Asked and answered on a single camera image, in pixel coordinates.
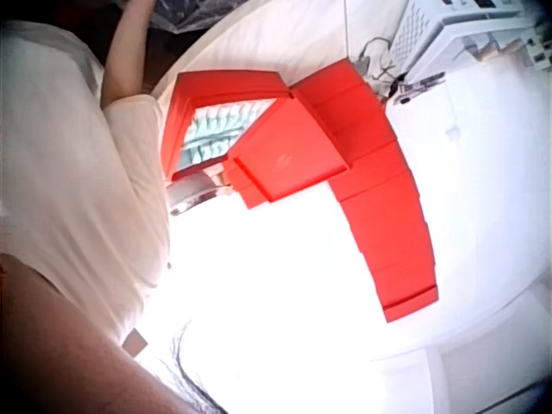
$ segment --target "white table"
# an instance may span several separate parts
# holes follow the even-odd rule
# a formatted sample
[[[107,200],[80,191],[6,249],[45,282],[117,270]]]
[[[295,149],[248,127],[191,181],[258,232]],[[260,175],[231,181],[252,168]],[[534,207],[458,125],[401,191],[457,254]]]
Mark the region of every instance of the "white table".
[[[154,95],[166,112],[176,75],[192,70],[275,70],[292,84],[354,56],[367,37],[392,36],[399,15],[389,3],[348,0],[345,10],[342,0],[250,0],[194,44]],[[347,20],[365,30],[358,41]],[[438,303],[385,322],[322,184],[253,210],[234,195],[183,215],[172,227],[172,276],[160,310],[142,321],[144,336],[167,339],[191,318],[188,367],[229,412],[376,412],[366,392],[382,392],[387,368],[375,360],[409,352],[421,364],[409,371],[420,386],[407,392],[411,401],[437,404],[431,393],[445,374],[428,355],[468,341],[465,332],[549,265],[548,115],[547,78],[514,60],[455,73],[447,86],[388,110],[430,227]],[[397,358],[390,366],[404,365]]]

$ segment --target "dark hair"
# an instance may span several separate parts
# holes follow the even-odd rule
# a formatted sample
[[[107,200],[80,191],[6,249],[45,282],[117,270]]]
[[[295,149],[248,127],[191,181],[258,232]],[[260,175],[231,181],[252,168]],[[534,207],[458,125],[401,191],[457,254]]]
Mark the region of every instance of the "dark hair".
[[[184,333],[185,327],[180,335],[172,340],[174,367],[167,367],[172,374],[179,397],[201,414],[228,414],[205,389],[191,379],[182,366],[181,351]]]

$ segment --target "white object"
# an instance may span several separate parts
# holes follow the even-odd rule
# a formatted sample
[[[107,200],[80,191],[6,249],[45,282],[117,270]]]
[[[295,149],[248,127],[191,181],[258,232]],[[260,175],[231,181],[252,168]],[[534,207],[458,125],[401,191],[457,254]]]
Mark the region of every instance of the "white object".
[[[470,51],[494,41],[492,34],[500,45],[530,25],[519,0],[410,0],[390,53],[412,83],[476,63]]]
[[[159,106],[138,96],[102,112],[90,49],[42,24],[4,25],[0,72],[0,249],[122,343],[168,253]]]

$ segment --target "white shirt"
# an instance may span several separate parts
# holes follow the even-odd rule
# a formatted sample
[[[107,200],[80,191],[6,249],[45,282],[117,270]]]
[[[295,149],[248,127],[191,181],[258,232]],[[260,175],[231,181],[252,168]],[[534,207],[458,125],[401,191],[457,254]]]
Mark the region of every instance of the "white shirt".
[[[101,111],[102,67],[46,25],[8,23],[1,63],[0,251],[121,343],[168,253],[159,105],[137,96]]]

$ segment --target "white surface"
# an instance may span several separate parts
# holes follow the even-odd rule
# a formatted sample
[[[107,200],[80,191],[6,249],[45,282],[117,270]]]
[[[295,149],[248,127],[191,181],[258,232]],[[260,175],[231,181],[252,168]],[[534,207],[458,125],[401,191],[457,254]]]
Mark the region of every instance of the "white surface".
[[[291,7],[280,0],[262,6],[271,8],[268,27],[277,20],[268,11],[284,5]],[[257,32],[261,15],[250,27],[242,23],[235,30],[250,39],[266,33]],[[194,51],[193,67],[235,67],[231,56],[238,46],[221,36],[219,45],[211,39],[204,53]],[[290,47],[289,39],[273,39],[264,48],[261,36],[255,50],[277,51],[274,59],[250,48],[250,65],[241,58],[241,67],[279,70],[288,81],[312,72],[321,49],[314,47],[302,64],[303,49]],[[318,62],[338,55],[319,55]],[[546,75],[497,60],[455,73],[445,86],[390,108],[388,116],[430,226],[438,303],[385,322],[366,263],[326,184],[253,210],[236,195],[215,199],[173,228],[175,285],[167,287],[165,300],[160,294],[165,313],[154,317],[152,307],[141,328],[157,342],[174,334],[159,320],[178,330],[191,319],[186,366],[229,412],[385,412],[382,384],[392,390],[402,378],[383,378],[382,370],[389,370],[378,360],[458,342],[549,272]],[[540,337],[532,338],[536,342],[518,345],[542,349]],[[420,386],[409,398],[424,396],[423,407],[448,412],[447,366],[435,352],[428,354],[431,382],[423,364],[405,371]],[[478,363],[466,355],[465,363]],[[491,398],[496,389],[486,395],[483,385],[479,391]]]
[[[494,319],[441,349],[452,412],[483,410],[549,375],[549,313],[532,293]]]
[[[180,72],[276,70],[287,84],[347,56],[345,0],[250,0],[194,43],[152,92],[166,114]]]

